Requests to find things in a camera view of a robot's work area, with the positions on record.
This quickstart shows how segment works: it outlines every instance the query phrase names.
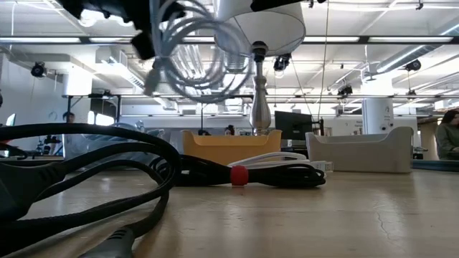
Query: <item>pipe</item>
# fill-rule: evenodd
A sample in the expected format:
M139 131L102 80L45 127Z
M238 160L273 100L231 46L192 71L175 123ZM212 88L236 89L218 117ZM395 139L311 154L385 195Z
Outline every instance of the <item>pipe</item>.
M458 36L459 19L454 19L446 26L443 26L441 29L437 30L434 34L440 34L441 36ZM376 74L386 73L395 70L442 46L443 45L441 44L435 44L408 47L406 49L403 49L401 52L398 52L390 58L380 62L376 67Z

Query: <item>tangled cord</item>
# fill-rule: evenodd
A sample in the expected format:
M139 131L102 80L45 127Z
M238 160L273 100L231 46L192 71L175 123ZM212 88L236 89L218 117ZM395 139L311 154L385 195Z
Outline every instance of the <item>tangled cord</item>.
M109 216L119 214L123 211L127 211L133 207L161 197L159 202L156 204L155 209L145 219L123 226L111 237L105 240L103 244L98 246L106 249L108 248L109 252L118 248L119 252L128 252L130 254L133 240L136 237L142 236L146 232L150 231L158 223L164 213L164 209L166 208L169 198L169 190L174 185L174 182L177 180L177 176L181 172L179 154L176 152L174 147L164 140L155 138L145 133L139 133L122 128L87 124L40 124L0 128L0 139L13 140L36 135L48 135L50 133L94 133L130 138L144 143L119 143L110 145L68 161L51 163L46 166L23 168L0 163L0 183L2 183L2 186L6 187L6 190L9 190L7 191L7 193L9 193L8 197L11 197L10 199L2 199L2 202L0 203L0 256L28 247L31 244L58 234L64 230L108 218ZM162 178L147 165L136 161L109 161L80 173L73 178L65 181L62 180L68 173L91 164L94 161L118 153L133 151L154 153L163 157L166 162L170 164L168 171L163 173L164 177ZM40 219L17 220L19 217L27 213L28 208L33 202L58 194L59 192L67 190L68 188L75 186L76 184L101 171L104 171L105 169L117 166L137 168L138 170L147 173L158 183L158 187L139 196L110 201L106 204L75 214ZM44 186L44 190L40 191L41 189L38 188L39 186ZM19 195L15 195L16 192L14 189L16 188L21 191ZM32 201L30 201L30 204L25 205L25 213L16 216L17 213L13 212L16 207L8 206L8 204L14 201L14 197L24 203L26 200L30 200L30 198L27 198L30 195L32 195ZM107 244L104 245L104 243L110 243L110 241L113 241L114 239L119 240L119 237L124 237L125 241L117 246L109 244L107 247ZM98 254L100 254L100 252L107 252L107 250L100 251L97 247L96 251Z
M155 58L153 70L148 74L144 94L151 95L155 93L161 79L160 70L164 71L166 79L175 92L193 101L216 103L237 94L241 86L250 77L250 71L252 71L253 66L252 62L248 62L247 72L242 80L237 80L236 82L236 75L233 75L231 82L228 85L224 85L224 78L228 73L224 69L223 54L217 48L214 49L210 68L206 71L205 76L200 78L184 76L182 71L174 65L170 57L174 55L174 50L178 44L183 42L184 37L200 29L211 29L219 35L220 40L226 41L225 44L230 46L229 49L226 49L227 54L238 59L237 62L241 62L241 60L252 56L251 49L248 49L247 45L243 44L243 41L240 40L244 38L241 32L230 24L215 20L212 14L206 10L205 6L198 1L183 0L183 2L191 4L191 6L185 5L184 11L197 14L198 16L186 17L179 22L174 22L178 14L172 14L166 29L161 35L159 24L165 16L168 7L174 2L176 0L168 0L160 7L160 1L150 0L151 35L153 48L157 57ZM219 87L223 87L224 89L212 95L194 96L188 94L185 87L194 87L196 90L217 89Z
M152 230L164 214L173 186L210 186L231 182L232 168L192 156L179 155L166 141L151 135L115 127L88 124L39 124L0 128L0 140L49 134L100 134L137 140L109 145L76 158L45 166L10 166L0 161L0 257L28 247L67 229L86 225L161 197L144 219L122 226L82 258L131 257L134 239ZM149 166L137 161L108 161L65 176L100 159L125 152L158 155ZM86 211L39 219L19 220L37 201L61 193L109 168L127 166L147 173L158 187L138 196L110 201ZM249 169L248 183L286 188L310 188L325 183L324 173L307 164L288 164Z
M215 186L231 183L232 168L197 158L180 155L183 171L175 183L176 186ZM158 174L166 175L169 164L162 157L150 163ZM291 163L269 168L248 169L247 183L262 183L282 188L311 188L325 184L325 173L308 164Z

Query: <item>desk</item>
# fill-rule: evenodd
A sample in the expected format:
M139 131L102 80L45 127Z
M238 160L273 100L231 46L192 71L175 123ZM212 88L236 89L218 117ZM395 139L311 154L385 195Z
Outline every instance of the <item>desk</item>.
M107 172L33 205L28 218L67 214L153 187ZM456 257L459 175L332 173L317 189L250 185L174 188L166 214L136 241L136 258ZM8 258L77 257L151 204L66 231Z

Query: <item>yellow box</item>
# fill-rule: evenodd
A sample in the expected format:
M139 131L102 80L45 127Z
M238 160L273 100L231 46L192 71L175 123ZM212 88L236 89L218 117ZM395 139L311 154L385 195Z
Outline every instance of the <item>yellow box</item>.
M184 154L227 165L258 155L280 151L281 130L272 130L269 135L194 135L183 130Z

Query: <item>red cable tie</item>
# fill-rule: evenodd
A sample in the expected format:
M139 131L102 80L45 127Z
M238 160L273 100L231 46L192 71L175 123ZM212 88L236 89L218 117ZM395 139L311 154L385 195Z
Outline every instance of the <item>red cable tie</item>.
M230 178L233 186L245 186L249 183L249 171L244 166L233 166Z

